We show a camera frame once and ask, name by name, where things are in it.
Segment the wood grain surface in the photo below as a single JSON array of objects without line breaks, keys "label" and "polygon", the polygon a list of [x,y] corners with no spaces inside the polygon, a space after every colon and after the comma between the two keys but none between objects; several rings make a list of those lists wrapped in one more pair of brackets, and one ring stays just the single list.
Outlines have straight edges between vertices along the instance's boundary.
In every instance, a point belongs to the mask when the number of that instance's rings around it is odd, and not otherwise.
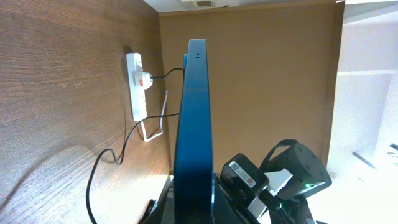
[{"label": "wood grain surface", "polygon": [[[162,75],[159,14],[143,1],[0,1],[0,223],[90,222],[93,163],[107,147],[120,153],[134,125],[132,51]],[[146,98],[148,115],[159,114],[164,81]],[[159,120],[145,125],[150,133]],[[169,172],[168,134],[145,143],[135,131],[122,166],[110,154],[101,160],[91,187],[97,222],[137,222]]]}]

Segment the white cable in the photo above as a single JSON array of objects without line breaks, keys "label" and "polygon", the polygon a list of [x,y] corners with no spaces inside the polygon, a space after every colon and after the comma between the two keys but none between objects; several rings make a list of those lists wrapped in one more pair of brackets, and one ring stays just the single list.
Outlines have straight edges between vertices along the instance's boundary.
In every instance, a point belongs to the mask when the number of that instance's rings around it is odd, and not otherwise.
[{"label": "white cable", "polygon": [[[163,116],[163,114],[164,114],[164,109],[166,108],[167,92],[168,92],[168,90],[165,91],[166,95],[165,95],[165,97],[164,97],[164,102],[163,102],[163,109],[162,109],[162,114],[161,114],[162,116]],[[150,140],[152,140],[152,139],[156,138],[157,136],[160,136],[160,135],[163,134],[162,123],[163,123],[163,117],[160,117],[160,120],[159,120],[159,129],[160,129],[160,132],[157,133],[157,134],[152,135],[149,139],[147,139],[147,133],[146,133],[146,131],[145,131],[144,122],[141,122],[142,135],[144,136],[144,141],[145,141],[145,142],[149,142]]]}]

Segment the blue frame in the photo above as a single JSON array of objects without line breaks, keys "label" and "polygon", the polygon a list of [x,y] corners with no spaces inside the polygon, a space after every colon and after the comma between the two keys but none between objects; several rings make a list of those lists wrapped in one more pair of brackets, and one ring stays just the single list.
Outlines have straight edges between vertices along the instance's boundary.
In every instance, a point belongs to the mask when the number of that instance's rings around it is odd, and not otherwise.
[{"label": "blue frame", "polygon": [[213,146],[206,40],[190,40],[184,55],[174,161],[177,223],[210,223],[214,204]]}]

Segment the brown wall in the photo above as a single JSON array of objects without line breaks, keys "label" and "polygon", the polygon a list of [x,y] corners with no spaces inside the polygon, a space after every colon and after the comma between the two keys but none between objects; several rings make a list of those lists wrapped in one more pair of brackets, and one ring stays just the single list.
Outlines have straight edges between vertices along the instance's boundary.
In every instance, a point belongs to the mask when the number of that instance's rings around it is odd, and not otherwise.
[{"label": "brown wall", "polygon": [[[215,172],[239,152],[259,165],[286,138],[327,161],[344,3],[280,6],[160,17],[165,72],[182,67],[189,39],[207,39]],[[175,113],[181,76],[165,84]]]}]

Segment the power cord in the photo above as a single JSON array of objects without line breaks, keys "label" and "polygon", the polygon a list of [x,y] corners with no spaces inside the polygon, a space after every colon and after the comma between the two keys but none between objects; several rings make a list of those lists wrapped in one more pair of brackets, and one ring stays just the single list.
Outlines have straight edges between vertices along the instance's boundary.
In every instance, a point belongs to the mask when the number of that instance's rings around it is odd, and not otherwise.
[{"label": "power cord", "polygon": [[[166,75],[162,75],[162,76],[159,76],[159,77],[151,77],[151,79],[160,79],[160,78],[164,78],[164,77],[166,77],[167,75],[169,75],[169,74],[170,74],[172,71],[174,71],[174,70],[181,70],[181,71],[183,72],[183,78],[184,78],[184,69],[182,69],[182,68],[173,68],[173,69],[171,69],[169,72],[167,72]],[[170,114],[170,115],[149,116],[149,117],[147,117],[147,118],[145,118],[145,119],[142,119],[141,121],[138,121],[138,122],[136,123],[136,125],[134,125],[134,127],[132,127],[132,129],[131,129],[129,135],[127,136],[127,139],[123,142],[123,148],[122,148],[122,153],[121,153],[120,162],[119,162],[118,159],[116,158],[116,153],[115,153],[115,151],[114,151],[113,149],[109,149],[109,148],[108,148],[108,149],[104,149],[104,150],[102,150],[102,152],[98,155],[97,160],[95,160],[95,163],[94,163],[94,166],[93,166],[93,170],[91,171],[90,178],[88,179],[87,189],[86,189],[86,207],[87,207],[88,216],[90,217],[90,220],[91,220],[92,223],[97,224],[97,222],[95,221],[93,212],[91,211],[91,205],[90,205],[90,187],[91,187],[91,183],[92,183],[92,181],[93,181],[94,173],[95,173],[95,170],[96,170],[96,168],[97,168],[98,162],[99,162],[100,159],[101,159],[101,156],[102,156],[103,154],[105,154],[105,152],[110,151],[110,152],[112,153],[114,162],[116,163],[116,165],[120,166],[120,165],[123,163],[124,153],[126,152],[127,142],[130,140],[131,135],[132,135],[132,132],[135,130],[135,128],[138,126],[138,124],[140,124],[141,122],[143,122],[143,121],[145,121],[145,120],[147,120],[147,119],[150,119],[150,118],[166,118],[166,117],[176,116],[176,115],[179,115],[179,114],[180,114],[180,113],[175,113],[175,114]]]},{"label": "power cord", "polygon": [[[166,102],[167,102],[167,95],[168,95],[168,90],[165,91],[165,96],[164,96],[164,101],[163,101],[163,108],[162,108],[162,114],[164,114],[164,110],[166,109]],[[151,140],[153,140],[154,138],[161,136],[163,134],[163,118],[159,119],[159,127],[158,129],[160,130],[159,133],[154,134],[152,133],[152,136],[147,138],[147,131],[145,130],[145,125],[144,122],[141,123],[141,128],[142,128],[142,137],[144,138],[144,142],[150,142]]]},{"label": "power cord", "polygon": [[151,79],[164,78],[164,77],[166,77],[167,75],[169,75],[170,73],[172,73],[172,71],[175,71],[175,70],[181,70],[181,71],[183,72],[183,73],[182,73],[182,78],[184,78],[184,69],[182,69],[182,68],[173,68],[173,69],[171,69],[169,72],[167,72],[166,75],[162,75],[162,76],[158,76],[158,77],[151,77]]}]

